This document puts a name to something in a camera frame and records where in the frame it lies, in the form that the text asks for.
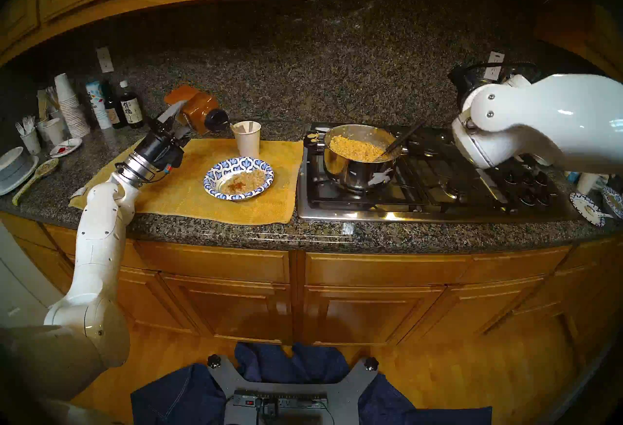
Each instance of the granite countertop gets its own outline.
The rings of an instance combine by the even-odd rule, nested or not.
[[[265,140],[299,140],[308,128],[303,122],[261,123]],[[60,159],[54,173],[22,197],[18,207],[11,203],[17,190],[0,197],[0,211],[76,229],[81,211],[68,207],[69,197],[146,132],[146,127],[94,130],[83,138],[80,148]],[[233,135],[227,131],[219,137]],[[128,236],[203,246],[334,253],[470,253],[560,246],[621,230],[608,221],[602,229],[581,220],[527,224],[339,223],[303,221],[295,210],[288,224],[237,226],[140,214],[128,226]]]

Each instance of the stacked paper cup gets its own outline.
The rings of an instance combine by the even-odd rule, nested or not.
[[[69,84],[67,73],[61,73],[54,78],[54,83],[56,93],[59,96],[60,111],[63,112],[63,118],[65,118],[69,132],[73,138],[84,137],[90,132],[90,128],[78,105],[78,97]]]

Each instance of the granite backsplash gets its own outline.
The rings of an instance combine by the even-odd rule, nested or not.
[[[536,41],[535,11],[527,0],[228,0],[107,18],[0,69],[0,150],[20,144],[13,122],[36,113],[36,90],[61,72],[84,105],[87,81],[128,79],[149,116],[188,83],[217,95],[232,120],[448,126],[458,63],[495,50],[546,73],[589,65]],[[101,46],[112,73],[101,73]]]

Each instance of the yellow towel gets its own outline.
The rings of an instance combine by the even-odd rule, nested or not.
[[[122,162],[137,144],[103,167],[87,183],[87,192],[71,200],[70,207],[84,209],[88,191],[106,182],[115,169],[115,162]],[[184,159],[179,168],[172,169],[162,181],[141,187],[135,203],[137,213],[185,216],[241,225],[288,223],[294,212],[303,142],[261,141],[260,158],[272,167],[275,179],[260,195],[238,202],[212,197],[203,188],[207,171],[214,164],[237,156],[238,149],[233,138],[191,140],[184,147]]]

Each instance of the bottle label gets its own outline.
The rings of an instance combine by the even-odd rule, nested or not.
[[[141,113],[141,108],[138,106],[138,100],[136,98],[121,102],[121,106],[123,107],[123,113],[125,113],[125,118],[129,124],[137,124],[143,120],[143,114]]]
[[[113,125],[119,123],[119,117],[117,116],[117,112],[114,108],[107,108],[106,113],[108,114],[108,120],[110,120],[110,123]]]

